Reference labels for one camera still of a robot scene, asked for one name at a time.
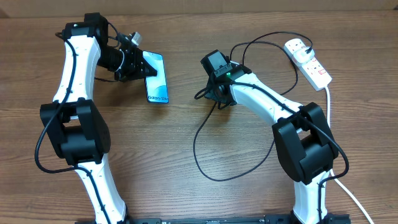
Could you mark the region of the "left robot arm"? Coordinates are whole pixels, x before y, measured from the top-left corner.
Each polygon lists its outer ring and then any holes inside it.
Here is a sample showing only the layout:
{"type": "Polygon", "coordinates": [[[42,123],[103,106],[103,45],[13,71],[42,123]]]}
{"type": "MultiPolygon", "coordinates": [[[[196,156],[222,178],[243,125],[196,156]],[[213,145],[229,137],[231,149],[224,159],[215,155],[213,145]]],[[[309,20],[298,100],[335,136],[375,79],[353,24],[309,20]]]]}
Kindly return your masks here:
{"type": "Polygon", "coordinates": [[[100,13],[86,13],[82,22],[70,22],[56,35],[65,45],[65,63],[60,86],[49,104],[40,107],[44,129],[34,153],[36,166],[46,173],[39,150],[48,136],[56,155],[67,168],[55,173],[77,173],[95,211],[94,223],[130,223],[128,208],[121,198],[109,166],[111,136],[108,125],[93,101],[96,68],[114,73],[116,82],[143,79],[146,87],[165,83],[159,54],[139,48],[140,35],[117,33],[117,45],[108,44],[112,24],[100,13]]]}

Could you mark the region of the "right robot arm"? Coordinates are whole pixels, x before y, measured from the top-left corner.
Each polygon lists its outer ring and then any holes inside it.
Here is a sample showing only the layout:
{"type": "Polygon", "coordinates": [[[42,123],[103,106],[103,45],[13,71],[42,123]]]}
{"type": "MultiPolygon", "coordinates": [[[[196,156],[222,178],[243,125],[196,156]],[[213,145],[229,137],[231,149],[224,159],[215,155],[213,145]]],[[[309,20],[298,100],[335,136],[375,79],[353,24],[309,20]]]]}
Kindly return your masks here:
{"type": "Polygon", "coordinates": [[[195,95],[196,99],[214,100],[218,109],[244,105],[272,127],[279,163],[294,182],[291,222],[330,223],[325,187],[340,147],[320,106],[304,106],[284,98],[250,69],[231,61],[219,50],[204,56],[200,63],[208,74],[208,82],[195,95]]]}

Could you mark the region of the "white charger plug adapter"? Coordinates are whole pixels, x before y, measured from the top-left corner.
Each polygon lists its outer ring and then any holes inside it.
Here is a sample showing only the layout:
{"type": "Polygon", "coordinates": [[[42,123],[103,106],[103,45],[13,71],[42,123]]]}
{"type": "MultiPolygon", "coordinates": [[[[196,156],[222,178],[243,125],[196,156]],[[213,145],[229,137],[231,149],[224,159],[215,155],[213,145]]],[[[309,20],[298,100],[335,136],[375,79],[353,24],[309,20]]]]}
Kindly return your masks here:
{"type": "Polygon", "coordinates": [[[310,47],[303,47],[300,50],[294,52],[293,57],[298,66],[301,66],[304,63],[307,63],[309,60],[314,58],[315,52],[310,47]]]}

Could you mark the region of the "Samsung Galaxy smartphone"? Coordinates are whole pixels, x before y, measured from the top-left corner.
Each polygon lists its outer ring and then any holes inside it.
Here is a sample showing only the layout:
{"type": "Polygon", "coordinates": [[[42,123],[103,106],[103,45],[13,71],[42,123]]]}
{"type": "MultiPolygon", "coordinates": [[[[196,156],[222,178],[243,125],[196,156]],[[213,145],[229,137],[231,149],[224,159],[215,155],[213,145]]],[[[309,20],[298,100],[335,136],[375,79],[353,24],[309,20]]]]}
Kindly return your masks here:
{"type": "Polygon", "coordinates": [[[144,59],[157,71],[156,76],[146,77],[146,92],[149,103],[168,103],[167,79],[164,58],[155,52],[143,51],[144,59]]]}

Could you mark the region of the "brown cardboard backboard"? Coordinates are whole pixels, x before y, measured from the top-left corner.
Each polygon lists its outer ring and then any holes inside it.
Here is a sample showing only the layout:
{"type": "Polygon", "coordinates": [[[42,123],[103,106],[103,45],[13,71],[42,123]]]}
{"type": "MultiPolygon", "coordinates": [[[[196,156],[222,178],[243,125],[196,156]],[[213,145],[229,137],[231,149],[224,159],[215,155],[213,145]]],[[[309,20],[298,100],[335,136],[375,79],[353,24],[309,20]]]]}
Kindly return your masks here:
{"type": "Polygon", "coordinates": [[[2,18],[104,15],[217,14],[295,11],[373,11],[397,0],[1,0],[2,18]]]}

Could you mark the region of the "white power strip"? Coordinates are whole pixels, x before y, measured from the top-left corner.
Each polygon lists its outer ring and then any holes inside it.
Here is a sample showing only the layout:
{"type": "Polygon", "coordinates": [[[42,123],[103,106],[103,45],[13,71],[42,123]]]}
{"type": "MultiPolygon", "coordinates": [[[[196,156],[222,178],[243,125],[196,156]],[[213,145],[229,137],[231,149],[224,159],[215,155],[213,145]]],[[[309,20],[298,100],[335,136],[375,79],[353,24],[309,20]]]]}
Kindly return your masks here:
{"type": "Polygon", "coordinates": [[[316,91],[320,91],[328,86],[328,84],[332,81],[332,77],[315,57],[301,66],[296,64],[293,54],[303,47],[307,46],[301,39],[292,39],[285,43],[284,50],[288,53],[294,64],[303,73],[311,86],[314,87],[316,91]]]}

